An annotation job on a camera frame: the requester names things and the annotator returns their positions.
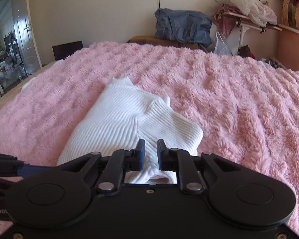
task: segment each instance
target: screw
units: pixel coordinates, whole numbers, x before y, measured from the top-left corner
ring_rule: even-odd
[[[286,234],[279,234],[279,235],[277,235],[276,239],[287,239],[287,235]]]
[[[20,233],[15,233],[13,234],[13,239],[23,239],[23,235],[21,235]]]
[[[98,188],[103,191],[111,191],[112,189],[114,189],[114,184],[111,182],[101,182],[98,185]]]
[[[154,190],[146,190],[146,193],[148,194],[153,194],[155,191]]]
[[[199,191],[203,186],[197,182],[191,182],[186,185],[186,188],[190,191]]]

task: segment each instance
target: white door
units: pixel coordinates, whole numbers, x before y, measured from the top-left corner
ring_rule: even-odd
[[[12,0],[12,11],[16,39],[28,74],[42,68],[31,25],[29,0]]]

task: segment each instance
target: pink fluffy blanket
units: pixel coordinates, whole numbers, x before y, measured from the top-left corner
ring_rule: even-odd
[[[55,165],[75,126],[111,81],[169,95],[171,107],[204,131],[201,152],[278,179],[297,206],[299,234],[299,72],[199,50],[100,43],[39,75],[0,111],[0,153]],[[0,222],[0,232],[8,224]]]

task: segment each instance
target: ribbed knit fabric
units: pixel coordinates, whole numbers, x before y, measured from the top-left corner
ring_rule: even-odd
[[[153,183],[153,179],[168,178],[169,183],[176,183],[174,172],[158,168],[157,140],[164,139],[168,148],[182,148],[195,156],[202,137],[197,124],[170,108],[169,97],[144,92],[128,77],[113,79],[73,131],[58,165],[91,152],[110,156],[118,149],[135,148],[144,139],[144,169],[127,173],[125,182]]]

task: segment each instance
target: blue bag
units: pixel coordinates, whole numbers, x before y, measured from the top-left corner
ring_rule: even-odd
[[[212,41],[209,36],[212,20],[198,11],[174,11],[158,9],[155,38],[177,40],[181,43],[200,43],[208,47]]]

